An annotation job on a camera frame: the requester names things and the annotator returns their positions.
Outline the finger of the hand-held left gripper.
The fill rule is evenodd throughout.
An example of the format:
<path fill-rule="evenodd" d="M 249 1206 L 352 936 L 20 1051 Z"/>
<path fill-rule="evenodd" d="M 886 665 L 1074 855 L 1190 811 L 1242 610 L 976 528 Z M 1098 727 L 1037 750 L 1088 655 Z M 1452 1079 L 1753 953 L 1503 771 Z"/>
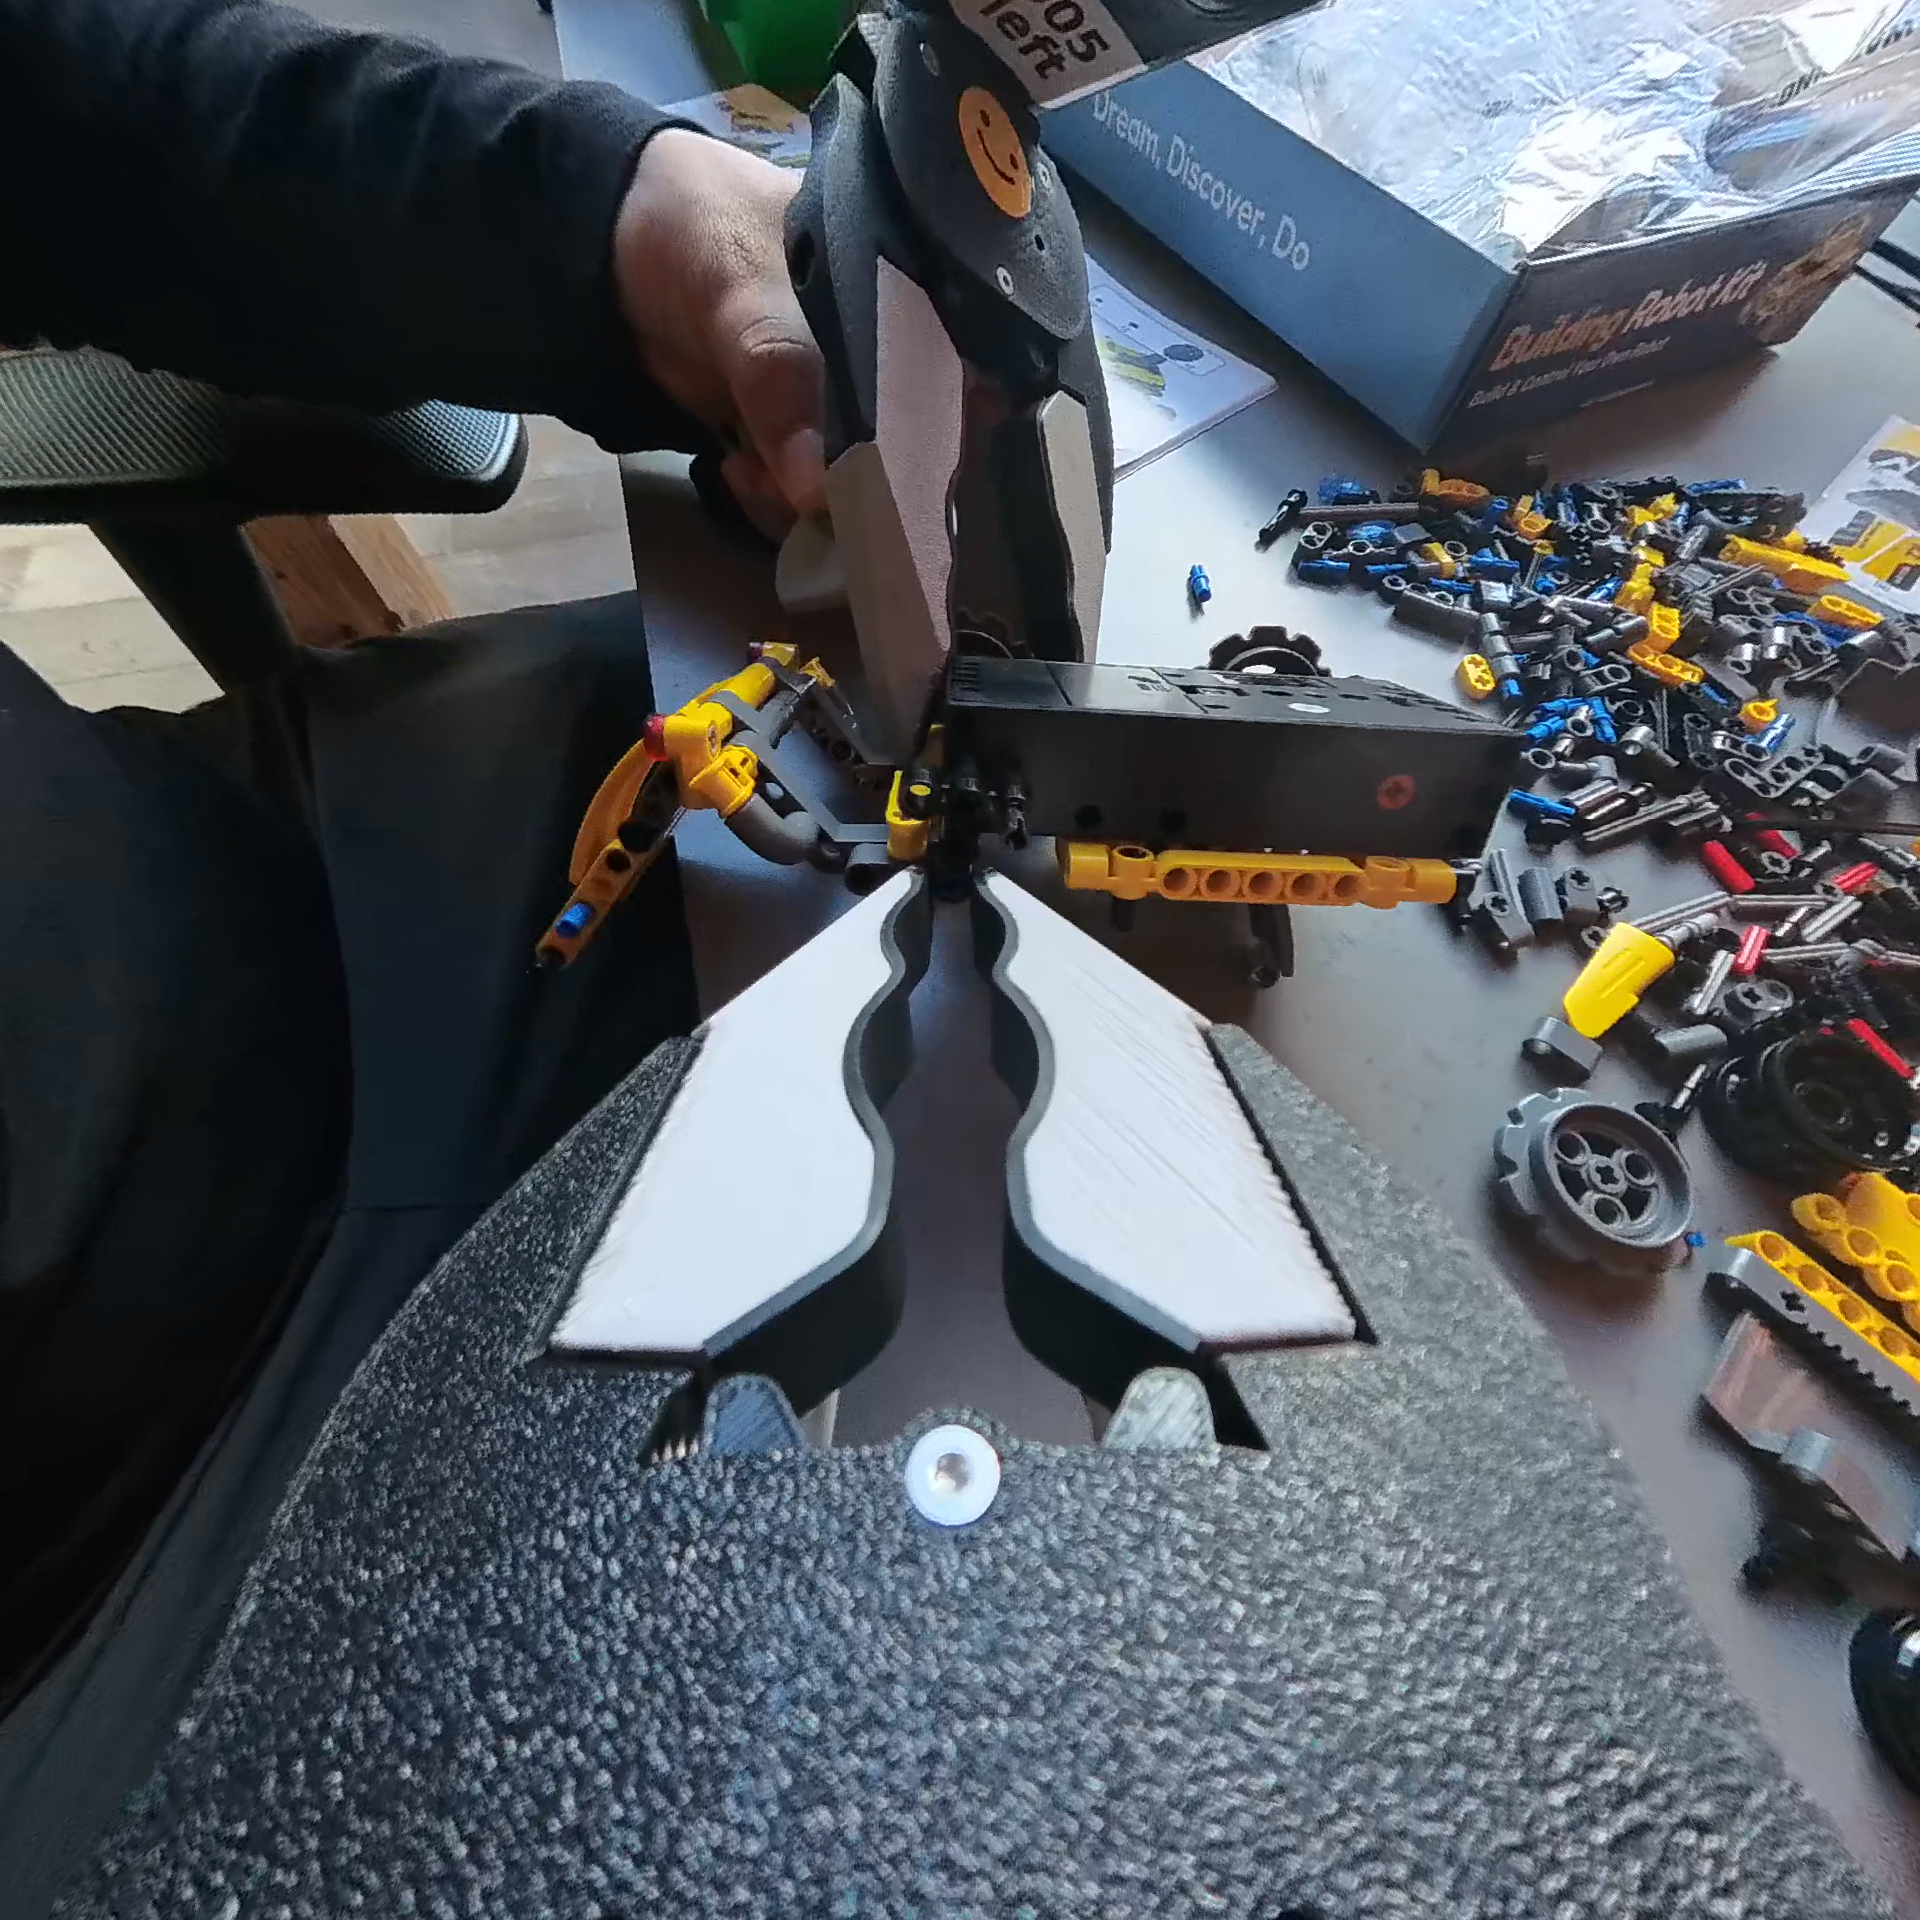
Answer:
<path fill-rule="evenodd" d="M 948 504 L 966 423 L 965 366 L 927 295 L 877 270 L 876 429 L 828 472 L 831 533 L 870 743 L 917 747 L 952 650 Z"/>
<path fill-rule="evenodd" d="M 1097 658 L 1109 533 L 1088 410 L 1078 398 L 1064 391 L 1044 398 L 1037 456 L 1037 651 L 1085 665 Z"/>

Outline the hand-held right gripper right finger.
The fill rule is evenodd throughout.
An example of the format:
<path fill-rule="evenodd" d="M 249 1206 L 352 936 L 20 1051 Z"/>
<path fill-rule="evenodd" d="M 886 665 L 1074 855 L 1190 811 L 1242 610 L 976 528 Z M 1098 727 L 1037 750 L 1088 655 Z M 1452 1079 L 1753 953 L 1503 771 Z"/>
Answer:
<path fill-rule="evenodd" d="M 1217 1360 L 1360 1322 L 1210 1023 L 1004 875 L 973 893 L 1005 1146 L 1005 1304 L 1042 1360 Z"/>

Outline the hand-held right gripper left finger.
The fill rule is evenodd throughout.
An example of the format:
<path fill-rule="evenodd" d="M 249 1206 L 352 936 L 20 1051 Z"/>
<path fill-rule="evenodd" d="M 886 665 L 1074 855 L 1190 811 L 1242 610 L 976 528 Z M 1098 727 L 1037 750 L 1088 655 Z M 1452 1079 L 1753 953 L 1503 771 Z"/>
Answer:
<path fill-rule="evenodd" d="M 694 1037 L 549 1336 L 561 1359 L 857 1373 L 903 1307 L 880 1106 L 909 1066 L 922 879 L 886 880 Z"/>

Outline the yellow black brick vehicle model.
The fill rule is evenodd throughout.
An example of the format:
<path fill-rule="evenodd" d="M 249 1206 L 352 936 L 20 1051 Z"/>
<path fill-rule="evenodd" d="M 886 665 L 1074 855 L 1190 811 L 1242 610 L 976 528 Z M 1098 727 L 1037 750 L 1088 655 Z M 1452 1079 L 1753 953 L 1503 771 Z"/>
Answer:
<path fill-rule="evenodd" d="M 1258 986 L 1292 973 L 1296 907 L 1456 902 L 1525 735 L 1397 685 L 1286 674 L 1308 650 L 1261 638 L 1186 670 L 954 657 L 901 752 L 822 658 L 758 643 L 645 720 L 583 817 L 534 960 L 568 967 L 694 815 L 862 897 L 913 873 L 957 902 L 994 855 L 1042 845 L 1064 890 L 1124 920 L 1143 902 L 1242 907 Z"/>

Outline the person's left forearm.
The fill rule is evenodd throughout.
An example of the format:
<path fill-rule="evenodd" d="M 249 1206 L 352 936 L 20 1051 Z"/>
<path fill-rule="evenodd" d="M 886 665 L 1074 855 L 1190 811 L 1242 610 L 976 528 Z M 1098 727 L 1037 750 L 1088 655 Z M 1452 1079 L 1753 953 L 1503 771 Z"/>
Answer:
<path fill-rule="evenodd" d="M 612 275 L 662 129 L 620 88 L 278 5 L 6 2 L 4 347 L 697 450 Z"/>

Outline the grey desk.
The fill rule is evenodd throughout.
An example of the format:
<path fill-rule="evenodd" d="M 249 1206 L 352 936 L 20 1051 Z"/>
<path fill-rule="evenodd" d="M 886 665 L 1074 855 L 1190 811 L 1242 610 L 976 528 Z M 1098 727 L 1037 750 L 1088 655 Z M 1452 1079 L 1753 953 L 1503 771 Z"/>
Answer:
<path fill-rule="evenodd" d="M 1084 198 L 1090 248 L 1117 279 L 1210 342 L 1266 366 L 1277 389 L 1257 408 L 1144 467 L 1116 495 L 1116 557 L 1101 651 L 1181 665 L 1217 632 L 1257 623 L 1305 630 L 1336 670 L 1449 691 L 1449 657 L 1400 637 L 1354 594 L 1294 591 L 1255 528 L 1280 495 L 1324 473 L 1391 480 L 1406 450 L 1294 354 L 1214 295 L 1111 203 Z M 1882 295 L 1846 282 L 1773 360 L 1694 376 L 1609 400 L 1536 442 L 1556 473 L 1742 475 L 1816 496 L 1886 417 L 1911 417 L 1916 327 Z M 1214 602 L 1190 616 L 1188 565 Z M 1271 993 L 1248 986 L 1240 922 L 1153 905 L 1128 934 L 1070 902 L 1049 855 L 1020 882 L 1214 1019 L 1245 1027 L 1336 1110 L 1505 1274 L 1566 1357 L 1639 1477 L 1692 1603 L 1791 1771 L 1828 1810 L 1904 1917 L 1916 1917 L 1916 1799 L 1861 1734 L 1846 1683 L 1852 1618 L 1777 1587 L 1751 1594 L 1758 1479 L 1696 1395 L 1721 1344 L 1703 1261 L 1615 1280 L 1534 1256 L 1490 1191 L 1494 1129 L 1537 1085 L 1521 1037 L 1575 973 L 1564 950 L 1503 963 L 1431 907 L 1303 913 L 1298 973 Z M 1017 1346 L 998 1283 L 1000 1155 L 1015 1103 L 988 1061 L 990 993 L 965 913 L 913 997 L 917 1066 L 890 1106 L 903 1158 L 909 1258 L 895 1344 L 846 1393 L 847 1441 L 893 1433 L 919 1408 L 959 1401 L 1017 1433 L 1068 1438 L 1088 1425 L 1076 1397 Z"/>

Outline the person's left hand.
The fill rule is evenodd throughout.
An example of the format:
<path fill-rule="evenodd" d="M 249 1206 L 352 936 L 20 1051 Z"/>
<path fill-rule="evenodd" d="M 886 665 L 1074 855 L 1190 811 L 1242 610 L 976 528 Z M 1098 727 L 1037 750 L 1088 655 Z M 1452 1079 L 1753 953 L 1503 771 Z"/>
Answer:
<path fill-rule="evenodd" d="M 772 543 L 824 513 L 824 362 L 783 256 L 797 182 L 700 131 L 641 150 L 612 235 L 620 313 L 645 376 L 717 448 Z"/>

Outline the green bin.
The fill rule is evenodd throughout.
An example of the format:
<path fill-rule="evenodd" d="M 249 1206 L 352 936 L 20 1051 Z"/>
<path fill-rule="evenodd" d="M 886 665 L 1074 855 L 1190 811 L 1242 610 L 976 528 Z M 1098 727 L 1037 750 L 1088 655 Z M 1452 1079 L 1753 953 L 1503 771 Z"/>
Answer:
<path fill-rule="evenodd" d="M 700 2 L 700 13 L 748 83 L 809 106 L 860 2 Z"/>

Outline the blue cardboard box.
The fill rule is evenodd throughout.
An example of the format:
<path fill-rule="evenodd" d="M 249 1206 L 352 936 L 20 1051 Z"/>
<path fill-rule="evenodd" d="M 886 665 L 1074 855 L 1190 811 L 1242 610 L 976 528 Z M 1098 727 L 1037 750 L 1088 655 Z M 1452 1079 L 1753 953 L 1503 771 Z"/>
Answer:
<path fill-rule="evenodd" d="M 1042 115 L 1052 159 L 1414 448 L 1569 417 L 1794 339 L 1916 179 L 1500 263 L 1193 64 Z"/>

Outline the grey sprocket wheel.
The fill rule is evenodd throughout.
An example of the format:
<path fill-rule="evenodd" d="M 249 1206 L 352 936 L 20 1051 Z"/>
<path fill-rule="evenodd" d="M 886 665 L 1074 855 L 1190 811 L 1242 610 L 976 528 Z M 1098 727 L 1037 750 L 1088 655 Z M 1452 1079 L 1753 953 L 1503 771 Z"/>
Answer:
<path fill-rule="evenodd" d="M 1527 1096 L 1503 1114 L 1493 1189 L 1561 1262 L 1634 1278 L 1689 1248 L 1696 1189 L 1682 1151 L 1652 1120 L 1578 1088 Z"/>

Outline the clear plastic bags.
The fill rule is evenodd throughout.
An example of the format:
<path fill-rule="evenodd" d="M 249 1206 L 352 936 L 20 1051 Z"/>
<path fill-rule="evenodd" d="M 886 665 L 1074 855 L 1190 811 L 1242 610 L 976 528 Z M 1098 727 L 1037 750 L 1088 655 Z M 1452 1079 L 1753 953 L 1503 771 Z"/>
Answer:
<path fill-rule="evenodd" d="M 1916 2 L 1345 2 L 1190 63 L 1503 265 L 1916 179 Z"/>

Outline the pile of loose brick parts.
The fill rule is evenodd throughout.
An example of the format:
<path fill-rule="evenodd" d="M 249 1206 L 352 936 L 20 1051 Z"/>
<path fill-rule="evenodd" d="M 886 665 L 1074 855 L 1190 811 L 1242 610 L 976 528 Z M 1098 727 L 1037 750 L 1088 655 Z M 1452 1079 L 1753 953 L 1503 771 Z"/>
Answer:
<path fill-rule="evenodd" d="M 1916 634 L 1801 520 L 1734 479 L 1333 473 L 1255 549 L 1439 643 L 1457 702 L 1525 735 L 1447 907 L 1496 960 L 1575 960 L 1508 1110 L 1639 1114 L 1696 1202 L 1682 1261 L 1634 1278 L 1519 1226 L 1615 1280 L 1703 1261 L 1696 1400 L 1760 1493 L 1738 1581 L 1852 1618 L 1861 1734 L 1916 1798 L 1916 727 L 1832 738 L 1821 711 L 1916 669 Z"/>

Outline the yellow printed sheet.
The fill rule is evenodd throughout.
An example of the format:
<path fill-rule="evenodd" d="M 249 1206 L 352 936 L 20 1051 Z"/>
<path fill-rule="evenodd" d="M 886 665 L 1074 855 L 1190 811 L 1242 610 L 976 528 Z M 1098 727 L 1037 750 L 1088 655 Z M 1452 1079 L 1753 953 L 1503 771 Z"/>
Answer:
<path fill-rule="evenodd" d="M 1856 598 L 1917 616 L 1917 423 L 1887 418 L 1808 505 L 1799 533 L 1828 547 Z"/>

